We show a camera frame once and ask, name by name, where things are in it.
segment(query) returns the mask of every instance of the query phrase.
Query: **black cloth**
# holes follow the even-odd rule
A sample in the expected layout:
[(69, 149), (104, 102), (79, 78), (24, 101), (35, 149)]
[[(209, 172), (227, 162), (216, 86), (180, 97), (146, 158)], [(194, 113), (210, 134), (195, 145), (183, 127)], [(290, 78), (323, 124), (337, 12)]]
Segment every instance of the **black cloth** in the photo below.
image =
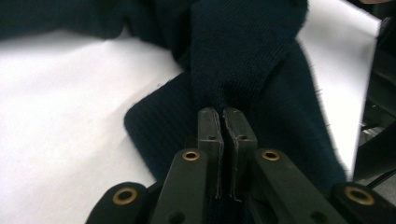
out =
[[(346, 178), (295, 40), (306, 11), (303, 0), (3, 0), (0, 39), (60, 27), (112, 38), (127, 24), (133, 35), (170, 49), (184, 69), (125, 116), (156, 178), (166, 176), (185, 137), (197, 132), (199, 109), (214, 106), (221, 114), (233, 106), (262, 147), (284, 151), (315, 186), (329, 190)], [(232, 223), (222, 204), (211, 205), (218, 208), (211, 223)]]

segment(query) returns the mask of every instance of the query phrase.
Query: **garment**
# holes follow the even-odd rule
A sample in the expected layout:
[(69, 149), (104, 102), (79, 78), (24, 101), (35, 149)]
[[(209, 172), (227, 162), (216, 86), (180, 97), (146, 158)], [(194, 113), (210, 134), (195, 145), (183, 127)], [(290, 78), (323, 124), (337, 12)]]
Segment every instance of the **garment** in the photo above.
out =
[[(304, 0), (5, 0), (0, 39), (59, 27), (112, 38), (127, 23), (133, 35), (170, 49), (184, 69), (125, 116), (156, 178), (165, 177), (185, 137), (197, 132), (199, 109), (214, 106), (221, 114), (232, 106), (246, 114), (262, 147), (284, 151), (317, 188), (329, 190), (346, 178), (295, 40), (306, 11)], [(212, 204), (212, 215), (227, 204)], [(234, 216), (250, 221), (246, 212)]]

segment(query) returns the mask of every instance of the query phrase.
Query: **white table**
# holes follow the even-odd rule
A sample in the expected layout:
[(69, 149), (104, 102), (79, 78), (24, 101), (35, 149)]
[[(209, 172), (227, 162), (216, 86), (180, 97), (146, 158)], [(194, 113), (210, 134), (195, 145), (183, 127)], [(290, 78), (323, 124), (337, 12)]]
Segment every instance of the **white table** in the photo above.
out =
[[(379, 22), (344, 2), (310, 2), (299, 39), (350, 175)], [(82, 223), (110, 187), (151, 185), (122, 120), (179, 72), (169, 51), (125, 35), (0, 42), (0, 223)]]

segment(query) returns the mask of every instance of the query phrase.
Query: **dark blue fabric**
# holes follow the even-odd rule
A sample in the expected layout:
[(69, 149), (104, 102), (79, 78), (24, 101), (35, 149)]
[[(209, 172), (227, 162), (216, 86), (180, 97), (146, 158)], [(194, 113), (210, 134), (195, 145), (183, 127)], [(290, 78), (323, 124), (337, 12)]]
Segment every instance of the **dark blue fabric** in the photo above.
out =
[[(221, 114), (233, 106), (247, 115), (263, 147), (286, 152), (328, 190), (345, 174), (295, 41), (306, 11), (303, 0), (3, 0), (0, 39), (60, 27), (111, 38), (127, 24), (133, 35), (169, 48), (185, 70), (125, 116), (156, 178), (166, 176), (185, 137), (196, 133), (199, 109), (214, 106)], [(243, 204), (210, 207), (210, 223), (251, 221)], [(243, 212), (230, 216), (230, 210)]]

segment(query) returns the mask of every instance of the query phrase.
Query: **white surface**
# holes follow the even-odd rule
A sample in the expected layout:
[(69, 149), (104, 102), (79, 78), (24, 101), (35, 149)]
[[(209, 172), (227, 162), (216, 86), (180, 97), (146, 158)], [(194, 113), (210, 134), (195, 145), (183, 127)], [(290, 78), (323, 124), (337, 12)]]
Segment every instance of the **white surface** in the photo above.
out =
[[(350, 169), (378, 22), (341, 5), (311, 1), (299, 38)], [(136, 38), (0, 42), (0, 223), (83, 223), (110, 187), (152, 184), (122, 119), (178, 72), (168, 51)]]

